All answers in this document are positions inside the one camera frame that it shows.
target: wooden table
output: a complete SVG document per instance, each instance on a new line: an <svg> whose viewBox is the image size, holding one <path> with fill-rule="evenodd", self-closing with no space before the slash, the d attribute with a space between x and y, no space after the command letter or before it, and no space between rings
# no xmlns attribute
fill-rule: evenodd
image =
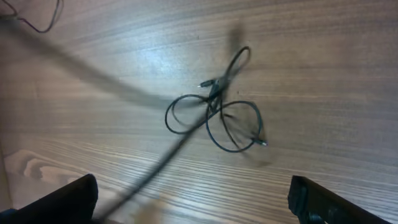
<svg viewBox="0 0 398 224"><path fill-rule="evenodd" d="M15 5L45 27L55 2ZM229 154L201 128L113 220L298 223L287 193L304 175L398 222L397 11L395 0L68 0L48 34L1 26L14 206L92 173L100 212L180 138L165 108L208 94L196 86L223 74L239 34L252 59L228 96L258 105L269 147Z"/></svg>

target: black object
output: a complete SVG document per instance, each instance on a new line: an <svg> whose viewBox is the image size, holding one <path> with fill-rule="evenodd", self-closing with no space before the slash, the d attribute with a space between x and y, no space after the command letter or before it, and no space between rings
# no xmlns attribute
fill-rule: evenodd
<svg viewBox="0 0 398 224"><path fill-rule="evenodd" d="M0 215L0 223L91 223L97 199L97 181L87 174L20 210Z"/></svg>
<svg viewBox="0 0 398 224"><path fill-rule="evenodd" d="M301 224L389 223L306 177L292 177L288 201Z"/></svg>

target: wood grain surface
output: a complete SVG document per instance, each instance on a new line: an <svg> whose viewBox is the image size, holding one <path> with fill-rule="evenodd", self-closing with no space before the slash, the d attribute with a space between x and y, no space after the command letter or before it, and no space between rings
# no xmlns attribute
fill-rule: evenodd
<svg viewBox="0 0 398 224"><path fill-rule="evenodd" d="M44 28L55 1L13 4ZM298 223L287 194L304 175L398 223L396 0L67 0L48 34L0 24L14 207L87 173L96 213L120 197L180 137L164 125L167 105L208 94L196 86L223 74L237 27L252 59L228 95L258 105L269 147L228 154L202 128L112 219Z"/></svg>

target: black cable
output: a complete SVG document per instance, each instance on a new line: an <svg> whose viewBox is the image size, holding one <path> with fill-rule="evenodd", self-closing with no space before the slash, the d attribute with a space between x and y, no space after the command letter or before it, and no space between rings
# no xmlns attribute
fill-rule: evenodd
<svg viewBox="0 0 398 224"><path fill-rule="evenodd" d="M12 6L12 5L11 5L10 3L8 3L6 0L2 0L2 1L3 1L8 7L11 8L11 10L13 11L13 13L10 14L10 15L0 16L0 21L1 21L1 20L17 20L17 21L22 21L22 22L25 22L28 26L30 26L30 27L31 27L33 30L35 30L36 32L38 32L38 33L40 33L40 34L44 34L44 33L48 32L48 31L50 31L51 28L54 26L54 24L55 24L55 19L57 18L57 13L58 13L58 9L59 9L60 1L61 1L61 0L57 0L57 5L55 6L55 10L54 10L53 16L52 16L52 18L51 18L50 24L49 24L49 26L48 26L46 29L44 29L44 30L39 30L38 28L36 28L35 26L33 26L27 19L22 18L22 17L19 17L19 16L18 16L18 12L17 12L17 10L14 8L14 6Z"/></svg>
<svg viewBox="0 0 398 224"><path fill-rule="evenodd" d="M174 158L174 156L177 155L177 153L181 150L181 148L183 147L183 145L189 140L189 138L192 136L192 134L203 124L206 123L206 127L207 130L209 132L210 138L212 138L213 142L215 142L220 148L222 148L214 139L213 136L210 134L210 130L208 129L208 123L207 121L209 119L211 119L215 114L217 114L219 111L222 110L222 108L226 108L230 105L233 104L238 104L238 103L243 103L243 104L247 104L249 106L251 106L257 113L257 117L259 118L259 132L261 131L261 126L262 126L262 121L261 121L261 117L259 116L259 110L257 108L257 106L254 103L248 102L248 101L233 101L230 103L227 103L223 106L221 106L217 109L215 108L211 103L213 102L213 100L215 100L216 102L218 101L218 99L220 99L220 103L221 98L222 97L222 93L225 92L228 89L229 83L231 80L228 80L229 77L233 77L235 75L238 74L238 72L240 71L240 69L242 69L243 66L245 66L245 64L247 64L248 60L249 60L249 56L250 54L248 54L248 58L245 61L245 63L243 63L243 65L241 65L238 69L233 70L233 67L235 65L235 63L238 61L238 58L240 58L241 54L244 51L248 51L250 53L250 48L249 47L243 47L232 59L231 63L229 64L227 71L224 75L224 78L226 78L226 81L224 83L224 85L217 89L214 90L213 92L211 92L210 96L208 98L204 97L204 96L200 96L200 95L184 95L181 96L179 98L177 98L176 100L173 101L173 103L170 104L170 106L167 108L166 110L166 114L165 114L165 123L166 123L166 127L173 133L176 134L184 134L184 136L181 138L181 140L179 140L172 148L171 150L160 160L160 162L151 170L151 172L149 173L148 176L144 177L143 179L141 179L139 181L138 184L136 184L135 186L131 187L127 192L126 196L124 196L124 198L122 198L121 200L119 200L118 202L116 202L113 206L109 207L102 215L100 215L97 219L94 220L95 223L103 223L112 213L114 213L117 209L119 209L122 205L124 205L127 201L129 201L130 199L133 198L133 196L135 196L135 194L137 194L138 192L141 191L141 189L143 189L149 182L151 182L151 180L156 177L156 175ZM175 104L180 101L181 99L187 98L187 97L196 97L199 99L198 102L195 102L193 105L199 105L201 103L207 103L207 109L206 112L204 113L204 115L202 115L195 123L195 125L193 125L188 131L184 131L184 132L178 132L178 131L174 131L173 129L171 129L167 123L167 114L170 111L171 108L174 108ZM256 136L256 139L253 139L252 143L250 143L249 146L245 147L244 149L240 149L240 151L246 150L247 148L249 148L250 146L252 146L255 142L261 142L258 139L258 134Z"/></svg>
<svg viewBox="0 0 398 224"><path fill-rule="evenodd" d="M174 118L179 124L182 124L182 125L186 126L186 124L183 124L183 123L177 118L177 116L175 115L175 106L176 106L176 104L177 104L180 100L182 100L182 99L186 99L186 98L198 98L200 101L205 101L205 102L207 102L207 104L208 104L208 107L207 107L207 109L206 109L206 118L205 118L202 122L200 122L199 126L204 125L204 124L206 125L206 130L207 130L207 133L208 133L210 139L211 139L220 149L222 149L222 150L224 150L224 151L226 151L226 152L242 152L242 151L245 151L245 150L249 149L254 143L258 143L258 144L262 144L262 145L265 145L265 146L266 146L267 143L266 143L265 141L263 141L263 140L260 140L260 137L259 137L259 135L260 135L260 133L261 133L261 129L262 129L262 119L261 119L260 111L259 111L258 107L257 107L254 103L249 102L249 101L232 101L232 102L227 103L227 104L225 104L225 105L223 104L223 102L224 102L224 93L225 93L225 90L227 90L227 88L228 88L228 86L229 86L229 83L230 83L230 82L232 81L232 79L238 74L238 72L240 71L240 69L244 66L244 65L242 65L242 66L240 66L240 67L238 67L238 68L235 68L235 70L234 70L233 65L236 63L236 60L240 57L241 53L244 52L245 50L248 51L248 59L249 59L249 57L250 57L250 49L249 49L249 47L244 47L244 48L242 48L242 49L238 52L237 57L235 57L235 58L233 59L233 61L232 61L231 64L230 64L230 65L232 65L232 67L228 67L228 69L227 69L227 71L226 71L226 73L225 73L225 75L224 75L223 77L221 77L221 78L218 79L218 80L208 80L208 81L205 81L205 82L203 82L203 83L201 83L201 84L199 85L199 87L212 86L212 89L211 89L211 91L210 91L210 95L209 95L208 98L205 98L204 96L200 96L200 95L188 94L188 95L183 95L183 96L178 97L177 99L175 99L175 100L170 104L170 106L166 109L166 113L165 113L165 124L166 124L166 127L167 127L167 129L168 129L169 131L171 131L172 133L175 133L175 134L187 134L187 133L189 132L189 131L176 131L176 130L172 129L172 128L170 127L170 125L169 125L169 122L168 122L168 113L169 113L169 111L171 110L173 118ZM212 94L213 94L214 92L218 93L218 96L217 96L217 97L212 97ZM250 135L249 139L251 140L251 142L250 142L247 146L245 146L245 147L239 147L239 146L238 146L238 144L236 143L234 137L232 137L229 128L228 128L227 125L226 125L225 118L232 118L232 119L235 119L235 117L234 117L234 116L231 116L231 115L229 115L229 114L226 114L226 113L223 112L223 110L224 110L225 108L227 108L227 107L229 107L229 106L231 106L231 105L237 105L237 104L248 105L248 106L250 106L250 108L252 108L252 109L256 112L256 116L257 116L257 123L258 123L258 127L259 127L259 128L258 128L258 130L257 130L255 133L250 133L250 134L249 134L249 135ZM211 131L210 131L210 129L209 129L208 121L209 121L215 114L217 114L217 113L220 113L220 120L221 120L221 122L223 123L224 130L226 131L227 136L229 137L229 139L231 140L231 142L235 145L236 149L227 149L227 148L221 146L221 145L214 139L213 135L211 134Z"/></svg>

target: tangled cable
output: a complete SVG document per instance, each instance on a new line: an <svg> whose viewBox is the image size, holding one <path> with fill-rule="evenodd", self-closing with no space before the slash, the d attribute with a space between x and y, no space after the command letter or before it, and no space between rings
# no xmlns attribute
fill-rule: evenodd
<svg viewBox="0 0 398 224"><path fill-rule="evenodd" d="M35 30L36 32L40 33L40 34L44 34L48 31L51 30L51 28L53 27L54 23L55 23L55 19L57 18L57 14L58 14L58 9L60 7L60 2L61 0L57 0L57 5L55 6L55 10L54 13L52 15L51 21L49 26L44 29L44 30L39 30L38 28L36 28L35 26L33 26L27 19L19 17L18 16L18 12L17 10L14 8L14 6L12 6L9 2L7 2L6 0L2 0L8 7L10 7L10 9L12 10L12 14L10 15L5 15L5 16L0 16L0 21L1 20L5 20L5 21L10 21L10 20L17 20L17 21L22 21L25 22L28 26L30 26L33 30Z"/></svg>
<svg viewBox="0 0 398 224"><path fill-rule="evenodd" d="M248 57L245 60L245 62L238 68L234 68L235 63L238 61L238 59L240 58L240 56L242 55L242 53L244 51L248 52ZM216 146L218 146L220 149L226 151L226 152L242 152L245 151L246 149L249 149L254 143L257 144L261 144L263 146L266 146L267 143L264 140L260 140L260 133L261 133L261 129L262 129L262 119L261 119L261 114L259 109L257 108L257 106L249 101L232 101L229 102L227 104L223 105L223 101L224 101L224 96L225 96L225 92L230 84L230 82L232 81L232 79L239 73L239 71L246 65L246 63L248 62L250 58L250 48L249 47L243 47L234 57L234 59L231 61L226 73L224 76L222 76L219 79L212 79L212 80L208 80L205 81L203 83L201 83L198 87L208 87L211 86L211 90L210 90L210 94L209 97L206 98L204 96L200 96L200 95L193 95L193 94L188 94L188 95L183 95L178 97L177 99L175 99L170 105L169 107L166 109L166 113L165 113L165 124L166 127L169 131L171 131L172 133L175 134L187 134L189 131L176 131L174 129L172 129L169 125L168 122L168 114L171 111L172 112L172 116L173 118L179 123L179 124L183 124L175 115L175 106L176 104L182 100L182 99L186 99L186 98L198 98L201 102L206 102L207 103L207 109L206 109L206 118L199 124L199 126L202 125L206 125L206 130L207 133L210 137L210 139L214 142L214 144L216 144ZM243 105L248 105L250 106L250 108L252 108L255 112L256 112L256 116L257 116L257 123L258 123L258 130L256 132L251 132L249 134L247 134L245 137L249 138L251 140L251 142L245 146L245 147L239 147L238 144L236 143L235 139L232 137L231 135L231 131L228 129L227 125L226 125L226 118L229 119L236 119L233 115L224 113L223 110L229 106L232 105L237 105L237 104L243 104ZM227 149L225 147L223 147L222 145L220 145L215 138L213 137L213 135L211 134L211 131L209 129L209 120L214 117L214 115L216 115L217 113L220 113L220 120L223 123L224 126L224 130L226 131L229 139L231 140L231 142L236 146L236 149Z"/></svg>

